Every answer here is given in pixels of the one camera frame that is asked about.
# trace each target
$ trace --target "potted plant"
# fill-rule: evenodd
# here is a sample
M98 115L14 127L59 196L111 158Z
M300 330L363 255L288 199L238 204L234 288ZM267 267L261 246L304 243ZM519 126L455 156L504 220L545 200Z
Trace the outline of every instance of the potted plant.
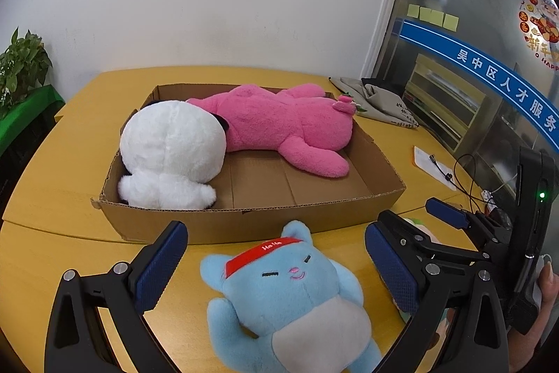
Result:
M49 67L52 63L41 37L27 31L25 37L18 38L16 29L8 49L0 55L0 120L37 84L44 85Z

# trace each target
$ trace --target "blue gripper pad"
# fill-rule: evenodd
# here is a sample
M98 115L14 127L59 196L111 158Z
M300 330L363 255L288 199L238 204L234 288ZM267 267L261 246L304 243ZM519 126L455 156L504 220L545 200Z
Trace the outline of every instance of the blue gripper pad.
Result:
M428 214L437 217L446 224L456 229L465 229L468 227L468 221L465 214L457 208L446 204L437 198L429 198L425 203L425 209Z
M419 307L417 283L374 223L365 230L365 248L398 308L415 314Z
M155 308L184 255L187 244L186 226L178 223L136 280L134 305L138 313Z

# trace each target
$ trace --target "sticky note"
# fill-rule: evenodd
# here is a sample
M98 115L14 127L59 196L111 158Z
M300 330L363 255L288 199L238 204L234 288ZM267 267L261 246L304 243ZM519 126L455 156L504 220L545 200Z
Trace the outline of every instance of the sticky note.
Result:
M439 12L438 10L432 10L431 19L429 20L429 22L431 24L435 24L436 26L442 26L443 17L444 17L444 12Z
M410 4L407 6L407 16L411 16L412 18L419 17L419 6L415 4Z
M429 21L431 19L431 9L427 7L421 7L419 9L419 19L421 21Z
M443 23L443 27L445 29L451 30L453 32L456 32L456 29L458 28L458 17L457 16L453 16L453 15L449 15L448 13L444 16L444 23Z

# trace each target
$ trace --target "wooden table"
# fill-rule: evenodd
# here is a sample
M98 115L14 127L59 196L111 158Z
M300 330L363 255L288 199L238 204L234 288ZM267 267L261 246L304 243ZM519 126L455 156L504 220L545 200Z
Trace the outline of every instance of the wooden table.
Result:
M256 83L291 87L314 82L337 93L328 79L300 73L230 67L171 67L103 73L61 110L58 124L23 173L0 232L0 327L32 373L43 371L46 329L62 273L102 273L120 260L130 261L141 246L125 243L90 199L97 197L115 151L118 132L130 112L157 84ZM377 142L407 185L393 210L419 218L441 242L471 248L460 231L429 216L423 206L431 196L469 207L465 195L450 190L412 164L416 145L452 167L454 159L419 128L357 118ZM460 168L460 182L471 180ZM359 278L374 337L386 352L403 323L363 245L366 225L315 234L315 245ZM254 245L189 246L155 310L146 313L157 338L183 372L227 371L214 356L206 325L208 301L218 294L200 279L199 262L212 253L236 254ZM135 368L124 351L107 312L107 332L125 371ZM429 353L420 371L434 361Z

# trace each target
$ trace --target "metal screw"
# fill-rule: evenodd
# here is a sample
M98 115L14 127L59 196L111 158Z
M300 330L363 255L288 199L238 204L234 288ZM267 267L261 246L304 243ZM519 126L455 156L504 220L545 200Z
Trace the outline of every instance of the metal screw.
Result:
M483 281L489 281L491 280L491 275L489 274L488 271L486 270L481 270L477 273L479 275L479 277L483 280Z
M117 273L118 275L125 273L128 270L128 264L126 263L118 263L115 264L115 266L112 268L114 273Z
M429 263L425 266L425 270L429 275L438 275L441 269L437 264Z
M66 281L70 281L72 278L75 277L75 271L73 271L72 269L70 269L69 271L66 271L64 273L64 275L62 275L62 277L66 280Z

